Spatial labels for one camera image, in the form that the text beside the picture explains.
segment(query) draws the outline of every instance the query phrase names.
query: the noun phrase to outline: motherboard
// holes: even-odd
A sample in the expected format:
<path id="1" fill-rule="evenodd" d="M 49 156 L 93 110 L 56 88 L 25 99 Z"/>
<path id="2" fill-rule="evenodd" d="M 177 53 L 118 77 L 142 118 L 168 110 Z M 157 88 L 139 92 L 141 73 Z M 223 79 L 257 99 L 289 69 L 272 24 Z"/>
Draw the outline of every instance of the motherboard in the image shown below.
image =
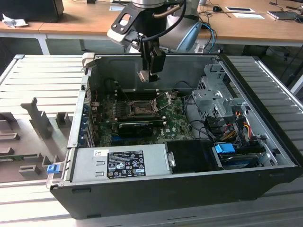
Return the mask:
<path id="1" fill-rule="evenodd" d="M 126 93 L 107 95 L 100 107 L 101 119 L 97 126 L 102 147 L 160 144 L 194 138 L 183 115 L 182 98 L 174 92 L 155 92 L 143 97 Z"/>

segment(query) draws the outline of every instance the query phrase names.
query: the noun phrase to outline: desk leg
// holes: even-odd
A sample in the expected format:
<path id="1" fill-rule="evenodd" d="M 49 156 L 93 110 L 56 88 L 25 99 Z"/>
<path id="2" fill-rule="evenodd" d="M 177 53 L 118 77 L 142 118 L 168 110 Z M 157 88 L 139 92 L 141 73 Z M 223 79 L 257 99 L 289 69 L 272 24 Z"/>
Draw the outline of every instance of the desk leg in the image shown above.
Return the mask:
<path id="1" fill-rule="evenodd" d="M 48 50 L 48 46 L 47 46 L 47 37 L 45 34 L 37 34 L 36 35 L 36 39 L 38 40 L 39 44 L 40 44 L 40 47 L 41 47 L 41 50 L 42 50 L 42 53 L 44 55 L 46 54 L 50 54 L 49 53 L 49 50 Z"/>
<path id="2" fill-rule="evenodd" d="M 293 93 L 293 95 L 297 95 L 297 93 L 301 90 L 302 87 L 303 87 L 303 75 L 294 84 L 294 86 L 292 87 L 292 89 L 290 89 L 290 91 Z"/>
<path id="3" fill-rule="evenodd" d="M 86 51 L 84 40 L 83 40 L 83 39 L 80 39 L 79 41 L 80 41 L 81 50 L 82 50 L 82 51 Z"/>

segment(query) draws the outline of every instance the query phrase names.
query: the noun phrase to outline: yellow wire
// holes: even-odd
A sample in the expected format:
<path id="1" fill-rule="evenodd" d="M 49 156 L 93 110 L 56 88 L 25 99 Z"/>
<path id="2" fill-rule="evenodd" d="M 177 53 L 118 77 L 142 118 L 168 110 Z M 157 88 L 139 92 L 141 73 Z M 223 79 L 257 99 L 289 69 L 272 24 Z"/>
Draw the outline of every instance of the yellow wire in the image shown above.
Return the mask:
<path id="1" fill-rule="evenodd" d="M 236 131 L 232 131 L 232 132 L 229 133 L 227 136 L 225 136 L 222 140 L 226 140 L 226 139 L 232 137 L 235 133 L 236 133 Z"/>
<path id="2" fill-rule="evenodd" d="M 245 128 L 247 128 L 248 138 L 250 139 L 250 128 L 248 125 L 244 124 Z"/>

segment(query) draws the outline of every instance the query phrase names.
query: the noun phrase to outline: power supply label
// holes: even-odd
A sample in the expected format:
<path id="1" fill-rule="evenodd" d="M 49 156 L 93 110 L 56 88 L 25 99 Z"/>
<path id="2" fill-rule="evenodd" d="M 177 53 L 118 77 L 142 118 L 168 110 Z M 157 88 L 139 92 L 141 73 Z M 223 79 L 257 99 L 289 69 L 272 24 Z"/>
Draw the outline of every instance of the power supply label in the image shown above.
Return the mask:
<path id="1" fill-rule="evenodd" d="M 143 151 L 108 153 L 107 177 L 109 179 L 145 176 Z"/>

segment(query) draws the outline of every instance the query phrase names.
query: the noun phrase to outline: blue tab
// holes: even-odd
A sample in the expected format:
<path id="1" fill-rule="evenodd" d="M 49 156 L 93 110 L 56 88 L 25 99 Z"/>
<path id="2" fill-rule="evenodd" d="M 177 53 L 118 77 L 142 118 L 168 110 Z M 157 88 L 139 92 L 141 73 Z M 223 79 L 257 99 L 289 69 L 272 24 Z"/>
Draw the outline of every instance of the blue tab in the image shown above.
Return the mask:
<path id="1" fill-rule="evenodd" d="M 235 153 L 235 148 L 231 143 L 220 143 L 214 147 L 216 149 L 217 154 L 224 153 Z"/>
<path id="2" fill-rule="evenodd" d="M 47 167 L 46 172 L 48 174 L 58 174 L 60 173 L 60 164 L 52 164 Z"/>

